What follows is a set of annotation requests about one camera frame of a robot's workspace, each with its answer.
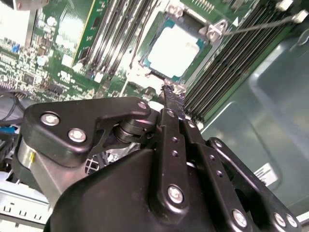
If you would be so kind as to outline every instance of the robotic arm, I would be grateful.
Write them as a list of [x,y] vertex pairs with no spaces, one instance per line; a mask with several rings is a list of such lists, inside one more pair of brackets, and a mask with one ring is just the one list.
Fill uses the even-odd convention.
[[[13,169],[53,213],[45,232],[301,231],[295,216],[219,139],[136,97],[42,103],[25,111]],[[86,159],[141,149],[87,176]]]

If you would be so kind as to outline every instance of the metal screw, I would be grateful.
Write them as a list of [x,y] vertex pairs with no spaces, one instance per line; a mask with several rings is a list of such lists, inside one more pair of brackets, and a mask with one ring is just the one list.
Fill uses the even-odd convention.
[[143,103],[142,101],[138,103],[139,107],[142,109],[147,109],[147,106],[145,105],[145,103]]
[[173,6],[173,5],[170,5],[168,10],[173,15],[176,14],[176,12],[177,12],[177,8],[175,6]]
[[195,125],[194,125],[194,123],[193,123],[192,121],[188,121],[188,124],[189,124],[189,126],[192,127],[192,128],[195,127]]
[[209,33],[209,39],[213,39],[214,38],[214,36],[215,36],[215,33],[214,32],[211,32],[211,33]]
[[69,131],[69,138],[74,142],[82,143],[86,140],[87,136],[81,129],[72,129]]
[[237,209],[233,210],[233,217],[236,220],[237,224],[239,224],[241,227],[247,226],[247,220],[239,210]]
[[214,143],[215,143],[218,147],[222,147],[222,143],[220,143],[218,140],[214,141]]
[[168,115],[171,116],[171,117],[174,117],[174,116],[175,116],[174,113],[173,113],[172,111],[170,111],[170,110],[168,110],[167,113],[168,113]]
[[176,203],[176,204],[180,204],[181,202],[183,202],[183,193],[181,192],[181,190],[175,186],[170,186],[169,190],[168,190],[168,194],[170,199]]
[[291,215],[286,215],[286,218],[288,219],[288,221],[289,221],[289,223],[291,224],[291,226],[293,226],[293,227],[297,227],[297,222],[294,220],[294,218],[292,218],[292,216]]
[[60,119],[53,114],[44,114],[41,116],[41,122],[47,126],[55,126],[59,124]]
[[280,214],[274,213],[275,219],[278,222],[279,225],[281,225],[282,227],[285,227],[285,221],[283,220],[283,218],[280,216]]

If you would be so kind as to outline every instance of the ram slot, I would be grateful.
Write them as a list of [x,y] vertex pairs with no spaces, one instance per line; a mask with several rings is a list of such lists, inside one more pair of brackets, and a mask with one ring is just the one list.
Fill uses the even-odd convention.
[[100,72],[104,67],[104,61],[113,53],[113,49],[117,47],[123,33],[125,31],[122,28],[123,23],[126,22],[128,18],[128,14],[132,6],[134,6],[135,0],[126,0],[124,1],[126,4],[122,7],[122,10],[119,11],[119,16],[114,19],[113,27],[110,28],[110,36],[109,39],[102,47],[101,52],[99,53],[98,59],[95,63],[95,70],[96,72]]
[[[273,9],[272,5],[258,6],[241,28],[273,22],[286,16]],[[250,67],[284,28],[280,26],[234,35],[190,89],[185,99],[186,111],[203,119],[239,79],[250,74]]]
[[133,15],[134,15],[134,13],[136,12],[136,8],[139,8],[139,6],[140,6],[139,2],[140,2],[139,0],[131,0],[129,2],[129,5],[128,5],[126,13],[125,13],[126,16],[122,18],[122,20],[119,24],[119,31],[118,31],[117,35],[115,36],[115,39],[112,41],[112,44],[109,47],[109,50],[106,53],[107,55],[105,56],[103,62],[100,63],[100,65],[97,66],[97,68],[96,68],[97,72],[99,71],[99,72],[104,73],[105,70],[107,69],[107,67],[109,66],[117,48],[119,47],[121,40],[125,36],[127,28],[129,26],[129,23],[130,23]]
[[[280,26],[277,28],[276,32],[272,32],[274,33],[274,35],[279,35],[279,33],[283,30],[284,26]],[[263,45],[270,45],[270,43],[272,42],[272,40],[269,38],[269,41],[265,43],[263,43]],[[261,55],[262,52],[258,52],[256,53],[256,55],[254,55],[254,58],[250,60],[250,62],[248,62],[248,66],[252,65],[255,61],[256,58],[258,58],[259,55]],[[212,107],[215,106],[215,104],[220,100],[220,98],[241,78],[241,76],[236,76],[232,79],[232,81],[228,84],[225,85],[224,88],[219,89],[214,95],[215,98],[211,99],[211,100],[206,100],[206,104],[205,104],[205,108],[203,111],[201,111],[199,114],[201,115],[206,115],[207,112],[209,112],[211,110]]]
[[115,75],[125,52],[128,50],[130,44],[132,44],[132,40],[134,39],[134,36],[136,35],[136,32],[137,32],[137,30],[140,26],[141,21],[143,20],[143,18],[145,18],[145,20],[146,20],[146,13],[148,12],[147,14],[151,14],[151,12],[150,12],[151,3],[152,3],[152,0],[145,0],[143,2],[142,6],[137,11],[136,17],[134,18],[134,20],[130,24],[130,28],[127,32],[127,36],[126,36],[125,40],[123,41],[123,43],[121,45],[121,48],[118,52],[118,55],[115,56],[116,57],[115,61],[107,69],[107,73],[110,76]]
[[85,58],[85,63],[88,66],[91,66],[91,64],[94,62],[94,60],[96,59],[96,57],[98,57],[98,52],[100,50],[100,48],[102,47],[102,44],[104,41],[106,41],[106,37],[107,37],[107,32],[108,29],[110,28],[110,24],[111,24],[111,18],[114,17],[117,9],[119,8],[119,5],[121,4],[121,0],[112,0],[108,6],[107,6],[107,10],[104,14],[104,18],[100,24],[100,27],[98,29],[97,35],[94,39],[94,42],[91,46],[91,48],[89,49],[86,58]]
[[[240,26],[240,29],[242,28],[246,28],[250,25],[254,25],[257,20],[258,20],[258,16],[260,16],[261,14],[263,14],[266,11],[266,9],[263,8],[256,8],[247,18],[247,20]],[[219,53],[219,55],[214,59],[214,61],[211,63],[211,65],[209,66],[209,68],[205,71],[205,73],[203,74],[203,76],[201,78],[199,78],[199,80],[197,81],[197,83],[194,85],[194,91],[189,91],[186,94],[186,99],[185,99],[185,105],[187,107],[188,110],[191,110],[191,107],[193,106],[193,101],[195,100],[195,96],[203,96],[202,92],[205,89],[205,85],[211,80],[211,73],[214,72],[214,69],[218,68],[218,64],[220,63],[220,61],[224,58],[228,57],[228,54],[225,52],[229,52],[231,53],[237,46],[237,41],[240,43],[241,38],[244,36],[244,33],[241,34],[236,34],[234,35],[230,41],[228,42],[228,44],[225,46],[225,48],[223,49],[223,51],[221,53]],[[228,46],[230,44],[235,44],[236,45],[234,47],[228,48]]]
[[[263,14],[262,17],[264,18],[262,22],[266,22],[271,19],[271,15],[269,14]],[[260,20],[255,20],[255,24],[261,22]],[[221,65],[218,65],[214,71],[210,74],[209,79],[207,80],[206,84],[207,87],[203,89],[202,94],[199,96],[198,99],[195,99],[195,102],[201,103],[204,101],[205,96],[210,93],[212,88],[219,84],[221,81],[221,78],[228,78],[229,76],[225,75],[225,73],[230,70],[231,66],[234,66],[234,63],[237,62],[237,58],[243,55],[247,47],[250,45],[250,43],[256,39],[255,35],[257,33],[260,33],[260,30],[258,31],[250,31],[247,33],[243,33],[240,37],[240,39],[236,42],[236,44],[231,47],[230,51],[226,54],[226,56],[220,61]],[[245,44],[241,44],[245,38],[249,38],[248,41],[245,42]],[[192,111],[197,112],[198,107],[195,107]]]
[[106,56],[106,50],[111,45],[111,42],[115,35],[118,33],[119,24],[123,17],[125,17],[124,12],[126,11],[126,4],[127,1],[120,0],[115,7],[115,10],[112,13],[110,21],[107,24],[106,30],[103,34],[103,39],[98,49],[98,53],[91,63],[91,69],[96,70],[97,66],[100,65],[102,62],[102,58]]

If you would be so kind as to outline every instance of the white retention clip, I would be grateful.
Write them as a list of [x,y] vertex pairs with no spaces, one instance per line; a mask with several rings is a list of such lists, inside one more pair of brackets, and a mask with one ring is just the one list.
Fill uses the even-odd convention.
[[309,14],[308,11],[302,10],[293,16],[292,21],[295,23],[302,23],[308,16],[308,14]]
[[293,0],[282,0],[276,4],[276,8],[280,11],[286,11],[292,5]]

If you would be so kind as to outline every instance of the black cable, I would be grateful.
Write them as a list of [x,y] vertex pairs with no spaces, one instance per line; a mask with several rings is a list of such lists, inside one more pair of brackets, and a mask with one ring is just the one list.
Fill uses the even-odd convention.
[[13,124],[21,124],[22,122],[22,118],[18,118],[18,119],[13,119],[13,120],[6,120],[6,121],[0,121],[0,127],[5,127],[5,126],[10,126]]
[[20,103],[19,99],[11,92],[0,91],[0,96],[6,96],[13,100],[13,105],[8,114],[4,118],[0,119],[0,126],[10,126],[12,124],[20,124],[21,118],[9,121],[7,121],[7,119],[13,114],[16,107],[18,107],[20,111],[24,113],[25,111],[24,106]]
[[7,97],[9,97],[13,100],[13,105],[12,105],[10,111],[8,112],[8,114],[4,118],[0,119],[0,121],[5,121],[12,115],[12,113],[14,112],[14,110],[17,106],[17,100],[16,100],[17,97],[15,97],[14,94],[12,94],[12,93],[4,92],[4,91],[0,91],[0,96],[7,96]]

